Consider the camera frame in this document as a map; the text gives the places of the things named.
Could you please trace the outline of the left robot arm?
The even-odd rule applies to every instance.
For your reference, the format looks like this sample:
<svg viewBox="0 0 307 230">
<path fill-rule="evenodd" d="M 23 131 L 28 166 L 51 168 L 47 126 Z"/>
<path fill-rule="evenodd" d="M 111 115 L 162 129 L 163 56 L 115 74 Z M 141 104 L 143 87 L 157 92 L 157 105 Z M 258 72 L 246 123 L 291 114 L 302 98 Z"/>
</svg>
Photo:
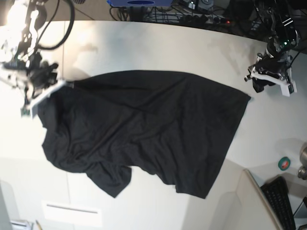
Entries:
<svg viewBox="0 0 307 230">
<path fill-rule="evenodd" d="M 257 54 L 255 64 L 248 67 L 245 81 L 252 81 L 254 90 L 259 93 L 266 86 L 278 85 L 282 95 L 289 97 L 297 92 L 292 79 L 294 57 L 290 50 L 297 47 L 300 36 L 295 29 L 285 0 L 256 0 L 256 12 L 269 28 L 267 46 L 264 53 Z"/>
</svg>

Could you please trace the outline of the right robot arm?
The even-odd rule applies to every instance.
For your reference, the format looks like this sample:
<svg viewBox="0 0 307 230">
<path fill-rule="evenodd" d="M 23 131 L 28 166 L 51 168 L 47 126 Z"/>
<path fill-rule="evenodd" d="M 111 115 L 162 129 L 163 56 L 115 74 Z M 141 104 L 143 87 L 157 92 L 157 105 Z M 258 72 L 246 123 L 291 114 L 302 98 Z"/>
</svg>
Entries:
<svg viewBox="0 0 307 230">
<path fill-rule="evenodd" d="M 44 0 L 13 1 L 6 24 L 0 29 L 0 80 L 19 89 L 26 104 L 62 82 L 58 63 L 44 61 L 41 51 L 62 46 L 75 21 L 74 4 L 68 0 L 70 19 L 65 35 L 57 44 L 43 46 L 40 41 L 51 23 L 47 20 L 45 3 Z"/>
</svg>

